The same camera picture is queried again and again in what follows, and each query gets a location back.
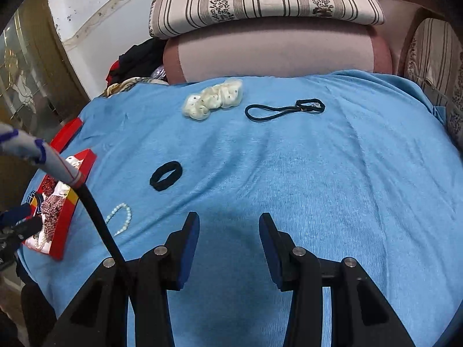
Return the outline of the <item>red white checkered scrunchie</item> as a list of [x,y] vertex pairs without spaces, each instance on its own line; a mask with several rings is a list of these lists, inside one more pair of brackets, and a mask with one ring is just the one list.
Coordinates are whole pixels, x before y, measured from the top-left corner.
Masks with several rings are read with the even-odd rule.
[[66,198],[64,197],[51,195],[42,203],[42,224],[46,242],[51,242],[53,239],[56,225],[65,201]]

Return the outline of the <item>red white-dotted scrunchie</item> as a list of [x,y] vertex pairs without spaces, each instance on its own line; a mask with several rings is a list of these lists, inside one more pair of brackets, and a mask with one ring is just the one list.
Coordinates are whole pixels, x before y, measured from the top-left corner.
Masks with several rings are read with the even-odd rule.
[[53,194],[57,183],[58,181],[56,179],[50,175],[45,175],[38,188],[38,192],[40,192],[42,195],[45,195],[46,197],[49,197]]

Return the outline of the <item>white black-dotted scrunchie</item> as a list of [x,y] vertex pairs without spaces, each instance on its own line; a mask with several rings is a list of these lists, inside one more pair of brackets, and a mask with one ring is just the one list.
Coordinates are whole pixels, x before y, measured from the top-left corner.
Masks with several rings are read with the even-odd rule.
[[78,159],[76,156],[69,156],[67,158],[58,158],[56,166],[53,167],[51,176],[58,181],[53,195],[66,198],[71,190],[71,187],[76,182],[82,179],[79,173],[83,164],[83,159]]

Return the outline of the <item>red jewelry box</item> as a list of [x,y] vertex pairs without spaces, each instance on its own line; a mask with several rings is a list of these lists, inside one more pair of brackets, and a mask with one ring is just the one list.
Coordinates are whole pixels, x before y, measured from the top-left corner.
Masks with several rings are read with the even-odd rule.
[[42,229],[23,244],[57,261],[62,260],[67,233],[78,203],[76,192],[69,185],[45,175],[38,189],[29,192],[27,203],[31,206],[31,217],[41,218]]

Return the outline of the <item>red box lid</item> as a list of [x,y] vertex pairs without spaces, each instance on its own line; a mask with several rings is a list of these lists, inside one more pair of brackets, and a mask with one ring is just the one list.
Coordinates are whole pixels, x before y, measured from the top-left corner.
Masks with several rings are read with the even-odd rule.
[[50,141],[49,145],[57,152],[62,153],[82,126],[83,121],[79,117],[70,120],[58,131],[56,136],[54,136]]

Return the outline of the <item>wooden glass door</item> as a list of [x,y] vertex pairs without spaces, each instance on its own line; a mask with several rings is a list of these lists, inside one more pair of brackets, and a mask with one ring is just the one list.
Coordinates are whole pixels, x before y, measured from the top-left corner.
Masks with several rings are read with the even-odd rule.
[[49,0],[24,0],[1,31],[1,121],[49,142],[88,102]]

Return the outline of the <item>blue towel bed cover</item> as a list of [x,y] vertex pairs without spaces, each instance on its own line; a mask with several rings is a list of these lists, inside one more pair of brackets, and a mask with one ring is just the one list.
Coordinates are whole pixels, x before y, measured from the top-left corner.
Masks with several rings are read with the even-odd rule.
[[128,260],[200,217],[190,277],[169,294],[177,346],[281,346],[290,293],[258,233],[268,212],[314,255],[359,261],[416,346],[462,301],[462,153],[414,83],[344,71],[246,77],[242,104],[204,121],[184,101],[210,86],[138,84],[96,98],[66,155]]

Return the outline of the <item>beige patterned cloth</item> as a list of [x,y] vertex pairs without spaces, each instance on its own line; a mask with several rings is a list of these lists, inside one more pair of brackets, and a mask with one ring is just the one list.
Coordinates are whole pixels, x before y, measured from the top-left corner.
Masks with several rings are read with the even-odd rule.
[[169,85],[168,82],[153,77],[131,77],[123,82],[109,85],[100,96],[111,98],[118,93],[129,91],[137,84]]

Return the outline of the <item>dark clothes pile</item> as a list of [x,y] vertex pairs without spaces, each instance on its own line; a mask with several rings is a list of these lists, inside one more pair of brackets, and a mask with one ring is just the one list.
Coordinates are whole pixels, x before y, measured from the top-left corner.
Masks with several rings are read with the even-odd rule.
[[106,77],[107,86],[132,77],[148,77],[163,64],[167,40],[150,38],[133,45],[111,65]]

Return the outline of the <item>cream dotted scrunchie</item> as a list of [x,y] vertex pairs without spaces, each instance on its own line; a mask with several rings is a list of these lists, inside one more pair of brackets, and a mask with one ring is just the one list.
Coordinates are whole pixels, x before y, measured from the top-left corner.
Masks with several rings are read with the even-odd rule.
[[182,115],[196,121],[206,120],[213,110],[237,107],[242,102],[243,83],[232,79],[191,94],[181,108]]

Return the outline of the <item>striped floral pillow right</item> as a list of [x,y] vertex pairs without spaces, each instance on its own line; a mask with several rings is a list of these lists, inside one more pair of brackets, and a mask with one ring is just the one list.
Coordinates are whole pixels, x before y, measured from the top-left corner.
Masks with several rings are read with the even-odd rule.
[[462,43],[449,23],[428,18],[418,26],[404,74],[421,87],[462,149]]

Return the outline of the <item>striped floral pillow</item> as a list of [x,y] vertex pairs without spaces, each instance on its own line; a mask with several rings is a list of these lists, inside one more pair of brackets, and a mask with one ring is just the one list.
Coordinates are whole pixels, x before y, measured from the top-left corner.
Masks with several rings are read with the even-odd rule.
[[266,17],[327,18],[366,26],[382,25],[377,0],[153,0],[151,37],[169,39],[217,23]]
[[462,149],[462,43],[449,23],[428,18],[418,26],[404,74],[421,87]]

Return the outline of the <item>pink mauve cushion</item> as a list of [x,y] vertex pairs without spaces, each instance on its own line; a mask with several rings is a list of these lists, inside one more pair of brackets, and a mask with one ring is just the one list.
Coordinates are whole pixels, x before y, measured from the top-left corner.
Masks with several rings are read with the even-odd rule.
[[168,82],[216,77],[301,77],[361,70],[390,74],[386,41],[370,26],[319,18],[275,17],[219,23],[168,40]]

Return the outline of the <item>striped floral pillow centre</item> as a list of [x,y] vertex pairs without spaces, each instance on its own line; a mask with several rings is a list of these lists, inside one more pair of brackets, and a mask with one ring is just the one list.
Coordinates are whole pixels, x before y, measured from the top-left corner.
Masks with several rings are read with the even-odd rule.
[[382,25],[377,0],[153,0],[151,37],[169,39],[217,23],[266,17],[327,18],[366,26]]

